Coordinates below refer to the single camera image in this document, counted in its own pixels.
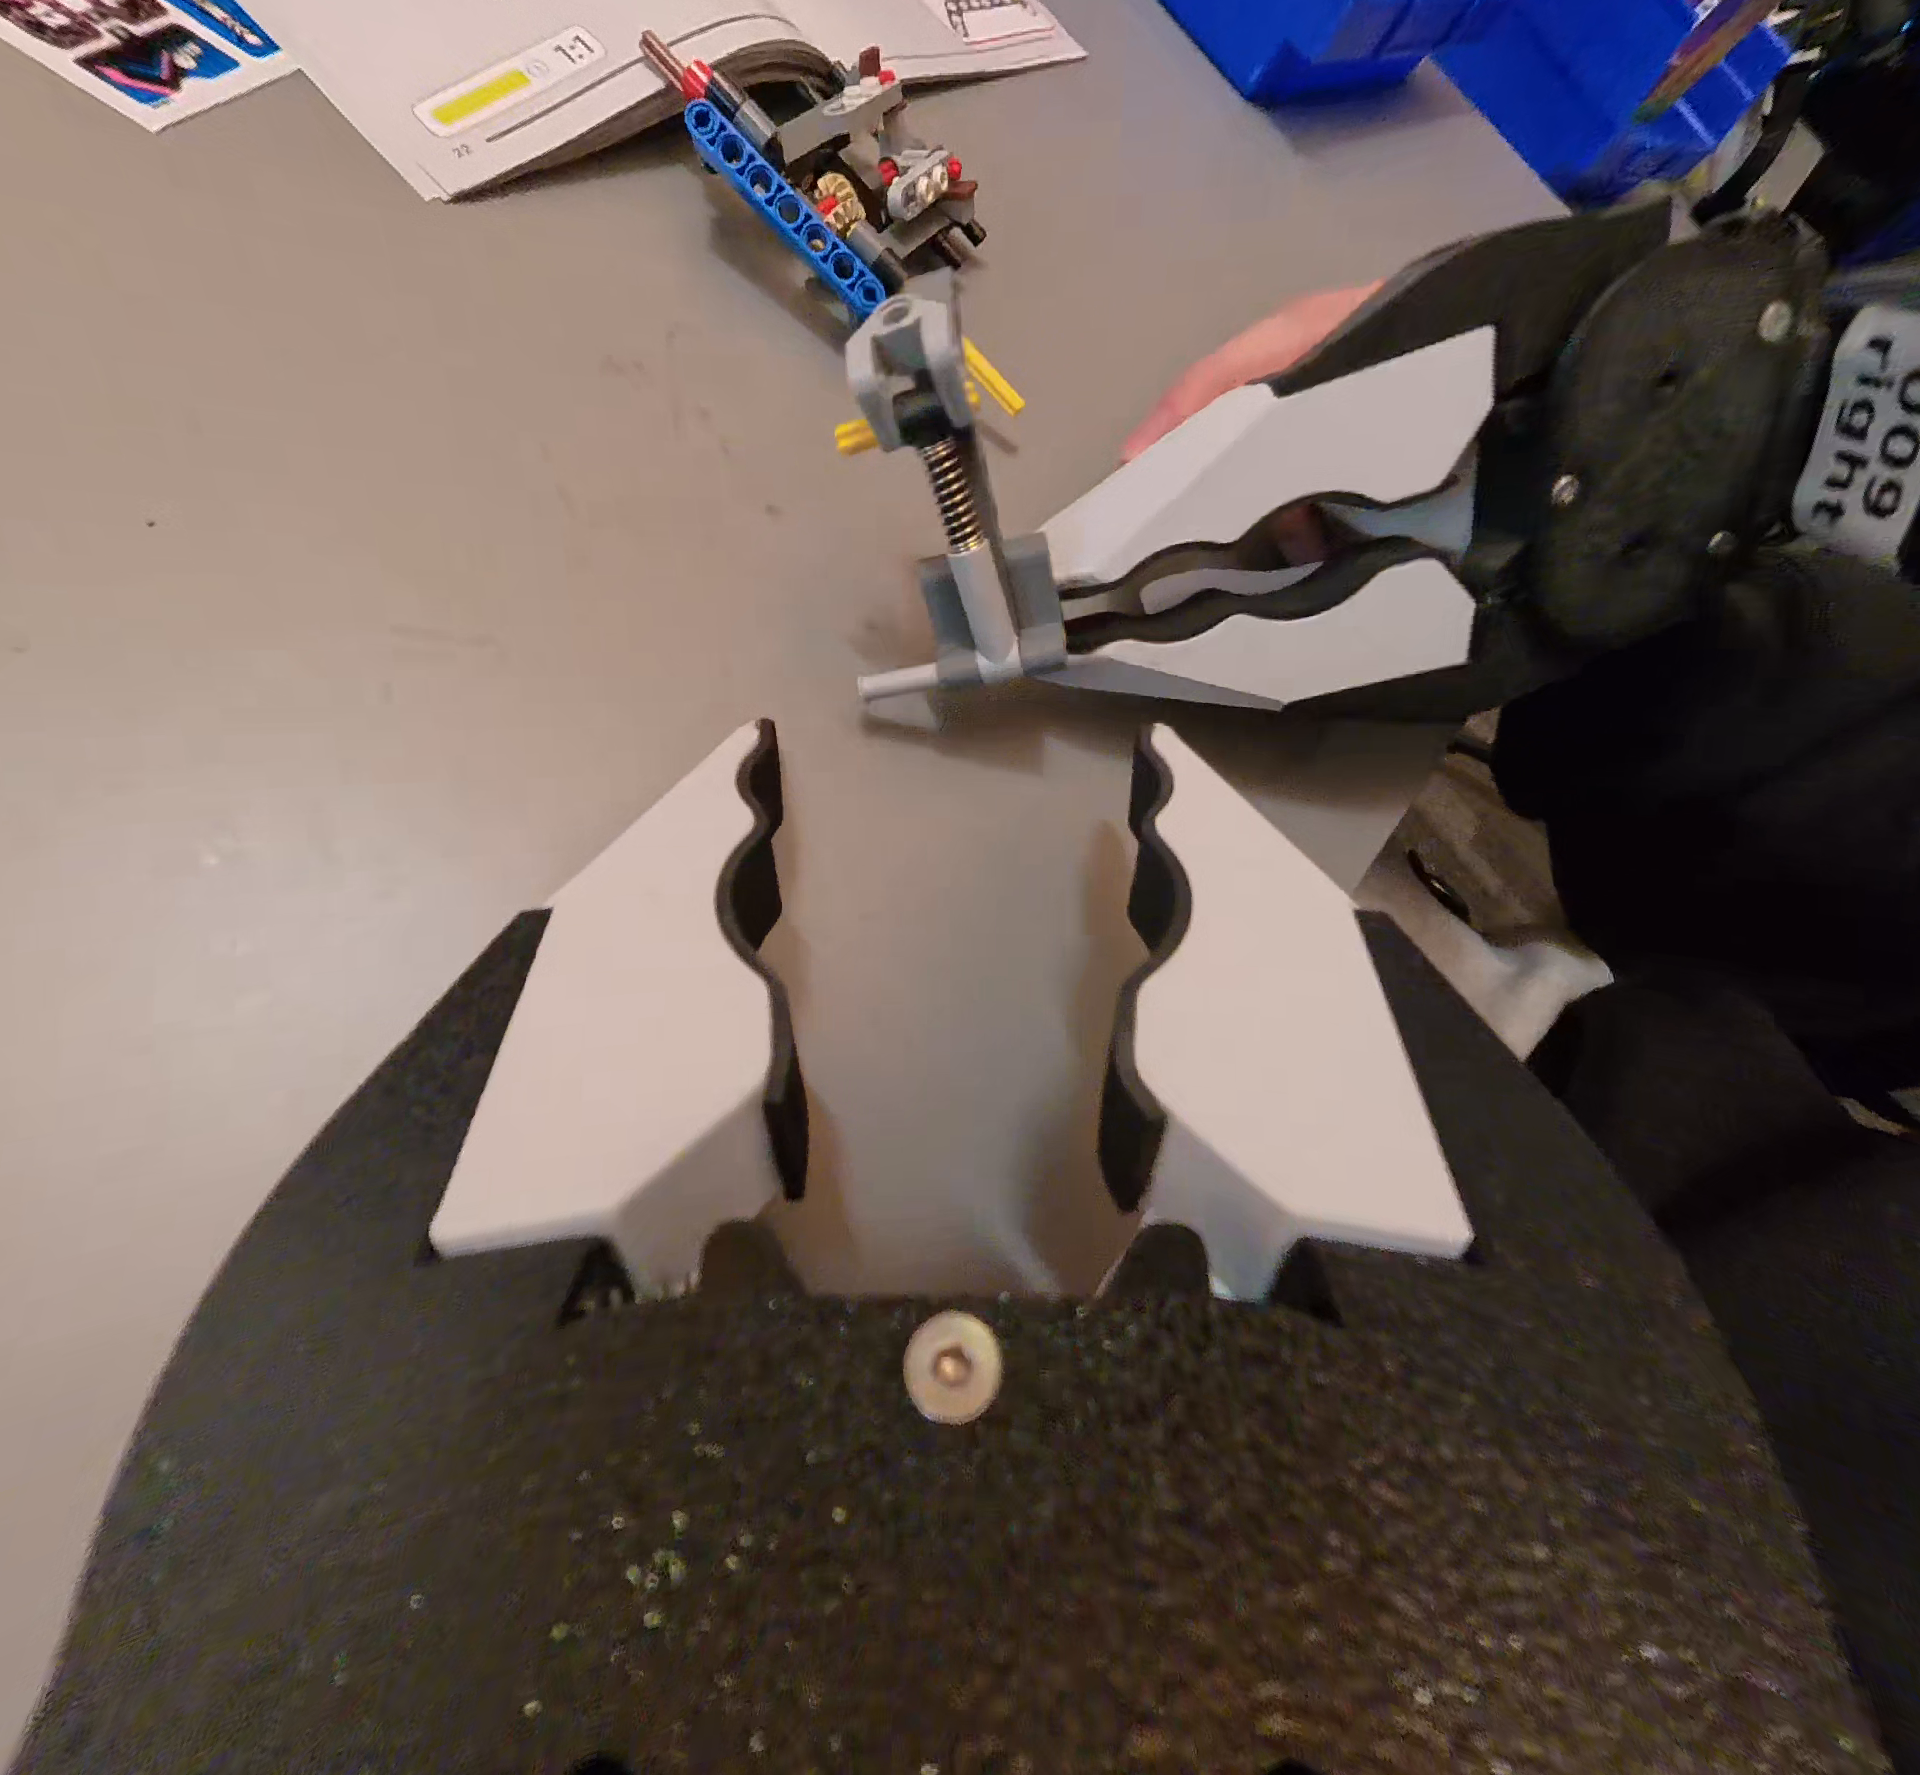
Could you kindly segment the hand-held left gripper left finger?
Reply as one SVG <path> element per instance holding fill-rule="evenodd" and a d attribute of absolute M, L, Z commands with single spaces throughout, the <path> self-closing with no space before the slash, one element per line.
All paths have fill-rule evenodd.
<path fill-rule="evenodd" d="M 808 1101 L 785 988 L 777 726 L 742 723 L 550 899 L 430 1220 L 442 1260 L 605 1245 L 640 1295 L 804 1195 Z"/>

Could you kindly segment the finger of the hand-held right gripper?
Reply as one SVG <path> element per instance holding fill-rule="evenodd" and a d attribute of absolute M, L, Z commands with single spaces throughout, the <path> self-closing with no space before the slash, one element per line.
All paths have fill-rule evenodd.
<path fill-rule="evenodd" d="M 1498 355 L 1482 322 L 1297 393 L 1225 393 L 1049 518 L 1055 584 L 1074 608 L 1170 608 L 1394 542 L 1459 563 Z"/>
<path fill-rule="evenodd" d="M 1374 543 L 1260 591 L 1198 588 L 1067 628 L 1055 685 L 1279 712 L 1467 664 L 1478 603 L 1417 543 Z"/>

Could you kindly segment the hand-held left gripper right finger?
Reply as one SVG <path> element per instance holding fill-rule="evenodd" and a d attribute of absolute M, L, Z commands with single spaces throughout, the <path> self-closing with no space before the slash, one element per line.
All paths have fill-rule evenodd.
<path fill-rule="evenodd" d="M 1099 1167 L 1217 1298 L 1300 1243 L 1464 1262 L 1475 1228 L 1353 899 L 1170 726 L 1133 755 L 1128 920 Z"/>

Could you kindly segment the grey lego shock absorber assembly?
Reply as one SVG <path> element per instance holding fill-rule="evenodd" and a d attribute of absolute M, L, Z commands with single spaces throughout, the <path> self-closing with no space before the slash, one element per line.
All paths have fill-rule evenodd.
<path fill-rule="evenodd" d="M 960 309 L 949 291 L 903 291 L 845 350 L 859 415 L 881 451 L 925 467 L 943 552 L 921 562 L 933 628 L 928 662 L 859 680 L 862 705 L 1040 679 L 1066 664 L 1066 629 L 1045 540 L 1007 540 L 971 396 Z"/>

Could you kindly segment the yellow lego piece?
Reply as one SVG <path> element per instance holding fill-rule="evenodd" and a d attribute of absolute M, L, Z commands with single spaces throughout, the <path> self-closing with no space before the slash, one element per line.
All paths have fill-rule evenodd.
<path fill-rule="evenodd" d="M 1021 390 L 1002 370 L 997 368 L 997 363 L 982 347 L 973 343 L 971 337 L 962 337 L 962 357 L 965 371 L 965 393 L 973 409 L 978 409 L 982 399 L 986 399 L 1011 417 L 1018 417 L 1024 411 L 1024 396 Z M 871 421 L 866 417 L 842 421 L 833 432 L 833 447 L 840 457 L 855 457 L 874 451 L 879 445 L 879 437 Z"/>

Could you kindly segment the lego chassis with blue beam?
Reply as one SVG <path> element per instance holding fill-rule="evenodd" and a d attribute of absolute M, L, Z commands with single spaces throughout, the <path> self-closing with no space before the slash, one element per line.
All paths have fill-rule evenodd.
<path fill-rule="evenodd" d="M 707 171 L 769 227 L 850 322 L 933 265 L 962 270 L 986 241 L 978 182 L 908 122 L 906 85 L 876 44 L 828 66 L 828 89 L 785 120 L 707 58 L 640 35 L 649 66 L 683 97 Z"/>

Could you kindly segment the person's right hand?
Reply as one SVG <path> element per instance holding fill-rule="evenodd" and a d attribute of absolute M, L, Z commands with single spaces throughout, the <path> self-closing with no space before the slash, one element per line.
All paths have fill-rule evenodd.
<path fill-rule="evenodd" d="M 1297 297 L 1214 347 L 1186 368 L 1158 399 L 1145 419 L 1120 443 L 1118 462 L 1129 463 L 1232 390 L 1293 368 L 1351 318 L 1380 285 L 1382 279 L 1376 277 Z"/>

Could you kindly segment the person's dark clothing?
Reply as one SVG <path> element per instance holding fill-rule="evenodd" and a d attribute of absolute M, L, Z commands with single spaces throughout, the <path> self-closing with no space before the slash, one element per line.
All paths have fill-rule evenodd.
<path fill-rule="evenodd" d="M 1683 1257 L 1762 1412 L 1862 1667 L 1917 1679 L 1917 1138 L 1860 1122 L 1753 1000 L 1568 1003 L 1530 1066 Z"/>

